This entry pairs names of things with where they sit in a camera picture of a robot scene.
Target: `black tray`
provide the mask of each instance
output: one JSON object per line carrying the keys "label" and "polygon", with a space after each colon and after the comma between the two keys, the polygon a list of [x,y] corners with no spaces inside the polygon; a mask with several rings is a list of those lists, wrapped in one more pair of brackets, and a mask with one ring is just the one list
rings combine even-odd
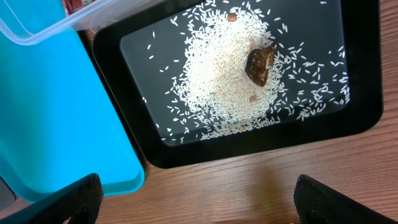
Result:
{"label": "black tray", "polygon": [[121,39],[200,1],[168,0],[96,35],[93,54],[101,80],[135,148],[169,168],[361,133],[383,111],[379,1],[341,1],[351,101],[341,110],[301,121],[178,146],[165,144],[120,51]]}

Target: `wood grain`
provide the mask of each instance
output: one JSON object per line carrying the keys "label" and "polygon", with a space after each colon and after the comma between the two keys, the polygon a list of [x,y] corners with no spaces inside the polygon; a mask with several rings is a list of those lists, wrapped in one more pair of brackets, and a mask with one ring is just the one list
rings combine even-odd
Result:
{"label": "wood grain", "polygon": [[[385,107],[372,130],[176,169],[149,166],[140,191],[104,199],[97,223],[298,223],[300,174],[398,221],[398,1],[381,1],[381,24]],[[19,199],[0,218],[27,205]]]}

